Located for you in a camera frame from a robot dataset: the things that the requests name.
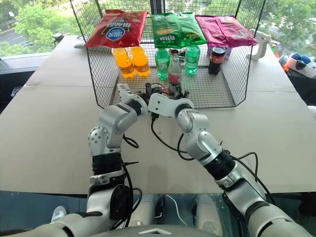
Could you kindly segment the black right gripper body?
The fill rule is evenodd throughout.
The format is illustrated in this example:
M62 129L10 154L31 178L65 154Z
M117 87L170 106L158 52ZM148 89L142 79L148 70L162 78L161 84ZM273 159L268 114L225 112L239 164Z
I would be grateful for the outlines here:
M170 95L169 97L173 100L178 100L178 99L182 99L183 98L183 91L181 88L178 88L178 94L177 95Z

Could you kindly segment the glass bottle with red label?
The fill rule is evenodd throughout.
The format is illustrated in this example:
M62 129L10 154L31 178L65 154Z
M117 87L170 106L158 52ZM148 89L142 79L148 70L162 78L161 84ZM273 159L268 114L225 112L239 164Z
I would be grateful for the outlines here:
M170 63L168 68L168 86L170 90L176 90L181 87L182 67L180 64L179 51L170 49Z

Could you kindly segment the green soda bottle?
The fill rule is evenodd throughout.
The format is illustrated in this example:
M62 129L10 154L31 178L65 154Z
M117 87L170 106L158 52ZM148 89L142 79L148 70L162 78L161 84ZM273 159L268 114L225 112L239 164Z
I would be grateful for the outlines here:
M158 77L161 80L167 80L168 68L170 64L170 54L167 49L158 49L155 53L156 68Z
M189 46L185 52L185 72L188 75L194 75L198 70L200 57L200 48L196 45Z

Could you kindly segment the orange soda bottle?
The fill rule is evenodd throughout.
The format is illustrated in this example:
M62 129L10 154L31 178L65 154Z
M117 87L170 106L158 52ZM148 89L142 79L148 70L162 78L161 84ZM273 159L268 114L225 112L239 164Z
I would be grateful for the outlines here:
M147 77L150 74L150 67L144 48L141 46L131 47L130 54L137 74L141 77Z
M125 79L132 79L135 75L135 69L131 58L125 48L112 48L112 55L115 58L116 65Z

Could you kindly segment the dark cola plastic bottle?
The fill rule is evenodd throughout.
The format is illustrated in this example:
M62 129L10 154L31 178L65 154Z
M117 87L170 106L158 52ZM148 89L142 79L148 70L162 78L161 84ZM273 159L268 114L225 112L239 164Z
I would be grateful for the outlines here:
M225 47L213 47L210 53L208 72L210 75L218 75L226 54Z

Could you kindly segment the green chips bag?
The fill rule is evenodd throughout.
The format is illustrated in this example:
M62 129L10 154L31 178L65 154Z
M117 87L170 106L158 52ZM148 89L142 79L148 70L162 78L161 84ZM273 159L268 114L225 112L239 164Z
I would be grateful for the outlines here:
M207 40L191 12L160 13L152 16L156 48L175 48L206 44Z

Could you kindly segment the red chips bag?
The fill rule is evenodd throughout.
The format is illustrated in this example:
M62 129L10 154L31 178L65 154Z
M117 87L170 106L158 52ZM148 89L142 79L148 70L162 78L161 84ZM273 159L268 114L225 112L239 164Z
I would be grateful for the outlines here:
M107 10L84 47L126 48L139 46L148 12Z

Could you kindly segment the purple chips bag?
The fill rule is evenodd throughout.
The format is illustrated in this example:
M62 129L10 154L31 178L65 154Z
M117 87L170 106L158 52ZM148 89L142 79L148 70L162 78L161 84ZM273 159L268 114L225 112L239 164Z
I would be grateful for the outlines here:
M196 16L209 47L255 46L257 40L232 16Z

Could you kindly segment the white stand on table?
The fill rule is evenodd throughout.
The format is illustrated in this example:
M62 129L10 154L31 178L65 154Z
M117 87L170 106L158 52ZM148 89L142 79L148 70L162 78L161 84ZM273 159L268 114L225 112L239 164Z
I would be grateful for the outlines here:
M271 40L271 35L265 34L261 31L250 29L250 33L255 37L258 42L258 50L256 54L247 54L247 58L258 61L263 58L266 53L267 45Z

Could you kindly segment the grey left robot leg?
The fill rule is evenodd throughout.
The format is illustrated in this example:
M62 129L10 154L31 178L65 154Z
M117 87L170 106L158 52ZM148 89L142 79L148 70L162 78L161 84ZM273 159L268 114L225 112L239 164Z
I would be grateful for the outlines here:
M131 215L129 227L141 225L160 225L165 219L165 195L145 194Z

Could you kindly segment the grey robot leg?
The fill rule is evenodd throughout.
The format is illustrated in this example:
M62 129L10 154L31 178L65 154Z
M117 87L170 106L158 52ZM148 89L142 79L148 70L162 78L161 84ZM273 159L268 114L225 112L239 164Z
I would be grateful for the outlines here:
M141 225L160 225L165 219L165 195L145 194L131 215L129 227Z
M197 195L193 204L193 224L215 237L224 237L218 208L211 195Z

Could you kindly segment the grey right robot leg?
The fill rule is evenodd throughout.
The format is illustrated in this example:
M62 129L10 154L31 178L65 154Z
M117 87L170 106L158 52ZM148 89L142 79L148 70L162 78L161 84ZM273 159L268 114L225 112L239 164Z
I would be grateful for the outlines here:
M193 224L215 237L224 237L218 208L211 195L197 195L193 204Z

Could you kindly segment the grey robot torso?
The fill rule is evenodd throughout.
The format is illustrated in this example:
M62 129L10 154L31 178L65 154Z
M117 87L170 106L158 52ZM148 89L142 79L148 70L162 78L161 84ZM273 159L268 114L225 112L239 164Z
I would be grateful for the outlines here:
M135 226L103 232L92 237L208 237L204 232L185 226Z

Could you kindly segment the light grey shoe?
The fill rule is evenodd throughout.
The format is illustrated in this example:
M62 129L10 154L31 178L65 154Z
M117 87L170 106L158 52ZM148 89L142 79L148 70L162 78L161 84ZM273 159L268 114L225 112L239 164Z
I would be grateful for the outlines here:
M52 214L51 222L57 221L60 218L63 218L67 215L67 211L64 206L57 206Z

